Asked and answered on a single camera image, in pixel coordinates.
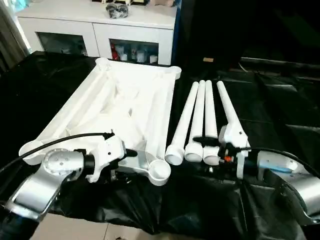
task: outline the metal bracket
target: metal bracket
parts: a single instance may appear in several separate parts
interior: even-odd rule
[[[38,171],[18,187],[5,208],[19,216],[40,222],[59,194],[62,183],[76,180],[83,168],[82,153],[62,148],[49,151]]]

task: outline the white tubular leg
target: white tubular leg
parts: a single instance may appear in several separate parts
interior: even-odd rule
[[[215,102],[210,80],[205,82],[205,136],[218,138]],[[203,148],[203,161],[211,166],[219,165],[219,146],[205,146]]]
[[[192,84],[189,96],[185,102],[178,126],[176,127],[171,145],[169,145],[165,152],[164,159],[172,165],[180,165],[184,160],[185,155],[185,141],[187,137],[187,132],[190,124],[190,119],[192,111],[194,109],[197,91],[198,91],[198,82]]]
[[[229,124],[239,124],[241,126],[240,121],[237,116],[237,113],[234,109],[234,106],[232,105],[232,102],[230,100],[230,97],[228,95],[226,87],[224,85],[224,82],[218,81],[216,85],[218,87],[218,91],[220,94],[223,109],[225,112],[226,119],[228,120],[228,123]]]
[[[204,149],[202,148],[201,144],[194,142],[193,137],[202,136],[202,130],[204,126],[205,89],[206,82],[201,80],[196,96],[189,143],[185,147],[184,153],[184,158],[189,162],[199,163],[202,161],[204,155]]]

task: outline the black tablecloth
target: black tablecloth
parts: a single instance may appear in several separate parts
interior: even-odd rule
[[[0,166],[38,136],[94,66],[92,57],[36,52],[0,78]],[[320,171],[320,82],[251,73],[218,72],[218,76],[252,147],[293,153]],[[176,81],[167,144],[193,81],[201,78],[183,69]],[[227,120],[213,87],[220,130]],[[304,239],[320,229],[318,225],[301,228],[277,189],[267,182],[247,177],[221,183],[206,168],[204,163],[186,161],[172,166],[163,187],[139,175],[129,175],[126,183],[89,184],[85,179],[67,183],[52,212],[132,226],[151,234],[170,232],[204,239]],[[36,170],[20,162],[3,172],[1,203]]]

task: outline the curtain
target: curtain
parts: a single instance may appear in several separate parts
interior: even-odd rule
[[[29,51],[14,22],[12,9],[0,0],[0,74],[23,60]]]

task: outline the table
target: table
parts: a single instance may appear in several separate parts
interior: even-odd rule
[[[2,156],[0,166],[33,140],[95,66],[95,58],[35,52],[0,78]],[[251,73],[218,72],[224,81],[252,147],[291,152],[320,171],[320,82]],[[193,81],[203,79],[182,70],[176,82],[168,143],[178,124]],[[227,123],[213,85],[217,127]],[[24,162],[0,175],[3,205],[36,166]],[[278,192],[268,183],[246,177],[220,183],[207,166],[184,161],[172,166],[168,183],[152,185],[146,177],[128,175],[125,183],[89,184],[85,179],[63,186],[52,212],[92,222],[170,232],[204,239],[312,239],[319,226],[301,228]],[[4,215],[0,208],[0,218]]]

